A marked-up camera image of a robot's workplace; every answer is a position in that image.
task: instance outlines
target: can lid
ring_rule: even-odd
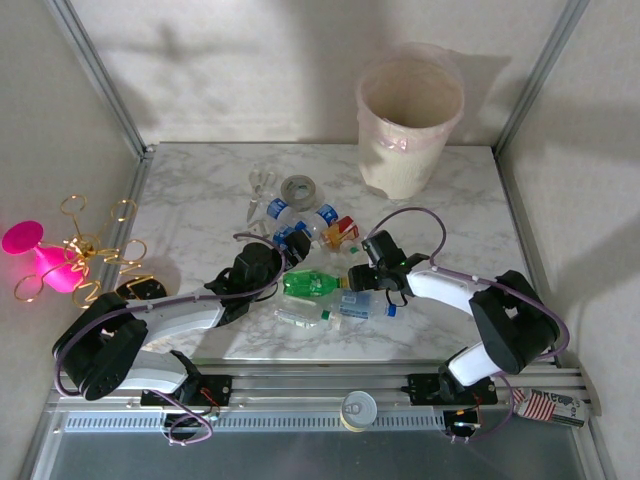
[[[344,397],[340,414],[348,427],[364,429],[375,421],[378,406],[367,392],[355,391]]]

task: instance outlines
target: green plastic bottle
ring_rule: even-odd
[[[284,293],[292,297],[322,297],[336,288],[348,288],[345,277],[333,277],[315,270],[299,270],[285,273],[282,283]]]

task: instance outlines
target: white marble tabletop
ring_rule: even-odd
[[[390,201],[363,184],[356,146],[168,143],[157,149],[131,237],[148,244],[145,266],[172,293],[212,280],[241,251],[244,243],[231,235],[246,230],[248,174],[255,164],[311,177],[340,215],[351,215],[365,230],[400,207],[434,210],[449,232],[439,256],[443,266],[490,277],[525,272],[489,147],[447,147],[421,194]],[[399,215],[385,228],[407,256],[429,254],[440,241],[436,222],[421,213]],[[479,339],[470,317],[424,299],[413,299],[400,318],[343,322],[339,330],[283,323],[268,304],[230,325],[151,348],[177,348],[200,359],[442,360]]]

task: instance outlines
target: white bucket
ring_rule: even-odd
[[[356,87],[359,167],[391,199],[424,188],[462,118],[464,88],[447,50],[407,43],[369,66]]]

